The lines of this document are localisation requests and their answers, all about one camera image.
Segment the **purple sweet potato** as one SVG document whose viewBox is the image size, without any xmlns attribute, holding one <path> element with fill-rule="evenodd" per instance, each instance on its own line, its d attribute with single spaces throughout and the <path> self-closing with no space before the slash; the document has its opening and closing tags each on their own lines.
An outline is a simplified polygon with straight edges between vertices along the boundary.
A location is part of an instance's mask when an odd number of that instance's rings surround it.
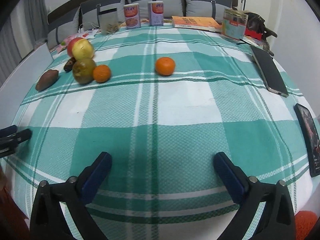
<svg viewBox="0 0 320 240">
<path fill-rule="evenodd" d="M 41 92 L 50 86 L 52 86 L 59 78 L 59 71 L 58 70 L 52 70 L 49 69 L 45 73 L 42 74 L 40 77 L 38 83 L 35 86 L 35 89 L 38 92 Z"/>
</svg>

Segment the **dark brown mangosteen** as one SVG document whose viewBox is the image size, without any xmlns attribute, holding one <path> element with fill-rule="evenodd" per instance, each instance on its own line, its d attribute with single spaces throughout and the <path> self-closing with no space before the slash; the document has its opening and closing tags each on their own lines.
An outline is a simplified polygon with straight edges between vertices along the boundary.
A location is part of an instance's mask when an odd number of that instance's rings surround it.
<svg viewBox="0 0 320 240">
<path fill-rule="evenodd" d="M 70 72 L 73 69 L 74 64 L 76 63 L 76 59 L 74 57 L 71 57 L 66 64 L 64 65 L 63 69 L 65 72 Z"/>
</svg>

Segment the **green brown pear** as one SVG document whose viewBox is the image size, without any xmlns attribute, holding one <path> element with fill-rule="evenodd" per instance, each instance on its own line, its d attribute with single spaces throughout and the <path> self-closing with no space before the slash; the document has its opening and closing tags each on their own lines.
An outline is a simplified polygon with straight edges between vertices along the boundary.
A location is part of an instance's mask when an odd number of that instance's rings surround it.
<svg viewBox="0 0 320 240">
<path fill-rule="evenodd" d="M 96 63 L 89 58 L 76 61 L 73 65 L 73 77 L 81 85 L 88 84 L 93 81 L 93 70 L 96 68 Z"/>
</svg>

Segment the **small orange tangerine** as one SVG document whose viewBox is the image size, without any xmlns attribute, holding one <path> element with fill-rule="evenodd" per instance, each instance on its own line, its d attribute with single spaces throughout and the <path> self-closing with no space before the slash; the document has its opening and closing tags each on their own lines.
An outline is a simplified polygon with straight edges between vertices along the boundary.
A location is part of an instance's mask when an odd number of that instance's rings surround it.
<svg viewBox="0 0 320 240">
<path fill-rule="evenodd" d="M 104 83 L 111 78 L 111 70 L 109 66 L 101 64 L 93 70 L 93 79 L 97 83 Z"/>
</svg>

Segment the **yellow apple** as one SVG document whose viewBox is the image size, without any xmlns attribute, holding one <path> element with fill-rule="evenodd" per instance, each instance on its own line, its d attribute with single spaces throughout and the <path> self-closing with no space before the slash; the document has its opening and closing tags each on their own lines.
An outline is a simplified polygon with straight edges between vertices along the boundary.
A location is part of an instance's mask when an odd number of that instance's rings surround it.
<svg viewBox="0 0 320 240">
<path fill-rule="evenodd" d="M 94 48 L 87 39 L 82 38 L 73 44 L 72 54 L 76 60 L 92 59 Z"/>
</svg>

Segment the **orange stool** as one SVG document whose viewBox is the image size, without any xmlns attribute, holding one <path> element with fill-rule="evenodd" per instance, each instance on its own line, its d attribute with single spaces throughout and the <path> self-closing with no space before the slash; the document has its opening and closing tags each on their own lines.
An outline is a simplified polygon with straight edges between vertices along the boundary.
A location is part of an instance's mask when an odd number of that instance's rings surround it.
<svg viewBox="0 0 320 240">
<path fill-rule="evenodd" d="M 299 211 L 295 215 L 296 240 L 304 240 L 317 222 L 317 215 L 312 211 Z"/>
</svg>

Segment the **white board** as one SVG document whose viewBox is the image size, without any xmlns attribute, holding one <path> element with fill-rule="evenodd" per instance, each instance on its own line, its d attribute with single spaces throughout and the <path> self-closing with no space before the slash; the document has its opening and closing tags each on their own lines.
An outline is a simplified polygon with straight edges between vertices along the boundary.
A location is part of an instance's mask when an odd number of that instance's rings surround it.
<svg viewBox="0 0 320 240">
<path fill-rule="evenodd" d="M 53 62 L 46 44 L 29 54 L 10 74 L 1 87 L 1 128 L 10 126 L 33 84 Z"/>
</svg>

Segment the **pink floral package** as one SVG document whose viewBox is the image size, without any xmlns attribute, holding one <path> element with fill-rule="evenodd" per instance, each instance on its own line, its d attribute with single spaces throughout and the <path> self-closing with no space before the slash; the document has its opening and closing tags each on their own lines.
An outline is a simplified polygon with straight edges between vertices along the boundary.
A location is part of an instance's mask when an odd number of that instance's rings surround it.
<svg viewBox="0 0 320 240">
<path fill-rule="evenodd" d="M 69 43 L 71 42 L 71 40 L 75 39 L 75 38 L 84 38 L 84 39 L 93 39 L 95 37 L 95 35 L 101 33 L 100 29 L 91 29 L 91 30 L 87 30 L 81 33 L 77 33 L 74 35 L 71 35 L 67 38 L 65 38 L 60 44 L 56 45 L 55 47 L 53 47 L 52 49 L 50 49 L 50 52 L 56 51 L 57 53 L 60 53 L 61 51 L 67 49 Z"/>
</svg>

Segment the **red apple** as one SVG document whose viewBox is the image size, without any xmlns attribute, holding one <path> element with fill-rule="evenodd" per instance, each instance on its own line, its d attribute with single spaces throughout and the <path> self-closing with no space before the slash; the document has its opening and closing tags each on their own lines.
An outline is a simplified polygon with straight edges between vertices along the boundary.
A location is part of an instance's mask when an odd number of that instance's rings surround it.
<svg viewBox="0 0 320 240">
<path fill-rule="evenodd" d="M 72 39 L 68 46 L 67 46 L 67 54 L 69 57 L 73 57 L 73 53 L 72 53 L 72 49 L 73 49 L 73 46 L 75 45 L 76 42 L 80 41 L 80 40 L 83 40 L 83 38 L 81 37 L 76 37 L 74 39 Z"/>
</svg>

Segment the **clear snack bag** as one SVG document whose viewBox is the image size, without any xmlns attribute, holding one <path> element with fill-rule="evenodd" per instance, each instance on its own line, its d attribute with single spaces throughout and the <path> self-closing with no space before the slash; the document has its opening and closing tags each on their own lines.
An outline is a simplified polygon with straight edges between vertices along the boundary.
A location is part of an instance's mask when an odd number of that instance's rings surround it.
<svg viewBox="0 0 320 240">
<path fill-rule="evenodd" d="M 116 8 L 98 12 L 99 27 L 102 34 L 114 34 L 119 30 Z"/>
</svg>

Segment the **green white plaid tablecloth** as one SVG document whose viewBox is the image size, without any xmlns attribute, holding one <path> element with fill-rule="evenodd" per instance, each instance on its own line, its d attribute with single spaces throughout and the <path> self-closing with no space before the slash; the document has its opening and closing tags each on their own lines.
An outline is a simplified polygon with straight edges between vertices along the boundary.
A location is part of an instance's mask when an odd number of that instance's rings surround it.
<svg viewBox="0 0 320 240">
<path fill-rule="evenodd" d="M 32 86 L 14 117 L 33 135 L 1 165 L 26 215 L 40 181 L 77 176 L 103 151 L 112 170 L 87 208 L 109 239 L 217 239 L 238 209 L 214 172 L 221 151 L 247 175 L 285 181 L 295 211 L 310 199 L 319 178 L 293 109 L 308 102 L 285 70 L 287 98 L 265 88 L 247 45 L 167 25 L 92 44 L 109 81 L 82 86 L 63 70 L 68 55 L 50 53 L 58 81 Z M 172 75 L 155 71 L 161 57 Z"/>
</svg>

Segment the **black bag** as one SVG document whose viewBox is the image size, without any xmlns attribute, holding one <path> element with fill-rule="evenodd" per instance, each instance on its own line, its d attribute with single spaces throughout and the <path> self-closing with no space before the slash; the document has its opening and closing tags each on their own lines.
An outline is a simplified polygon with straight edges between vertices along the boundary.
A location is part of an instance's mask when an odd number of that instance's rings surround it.
<svg viewBox="0 0 320 240">
<path fill-rule="evenodd" d="M 247 10 L 244 11 L 244 14 L 248 16 L 245 35 L 258 40 L 262 45 L 263 50 L 274 57 L 274 53 L 270 49 L 267 38 L 270 36 L 277 38 L 277 33 L 266 27 L 265 20 L 260 15 Z"/>
</svg>

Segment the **colourful paper box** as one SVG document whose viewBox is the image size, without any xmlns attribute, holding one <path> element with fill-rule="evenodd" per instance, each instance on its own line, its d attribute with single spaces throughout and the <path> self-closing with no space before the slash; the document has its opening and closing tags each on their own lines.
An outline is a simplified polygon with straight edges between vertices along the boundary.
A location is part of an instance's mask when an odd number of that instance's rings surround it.
<svg viewBox="0 0 320 240">
<path fill-rule="evenodd" d="M 226 8 L 223 13 L 221 34 L 233 40 L 243 38 L 248 15 L 242 11 Z"/>
</svg>

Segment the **orange book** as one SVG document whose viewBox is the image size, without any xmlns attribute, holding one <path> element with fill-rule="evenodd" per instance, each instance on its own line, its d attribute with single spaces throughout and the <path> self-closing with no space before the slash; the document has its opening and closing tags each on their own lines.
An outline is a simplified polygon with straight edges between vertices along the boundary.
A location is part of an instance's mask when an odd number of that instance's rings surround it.
<svg viewBox="0 0 320 240">
<path fill-rule="evenodd" d="M 214 33 L 221 32 L 221 25 L 212 17 L 172 16 L 172 25 L 174 28 L 196 29 Z"/>
</svg>

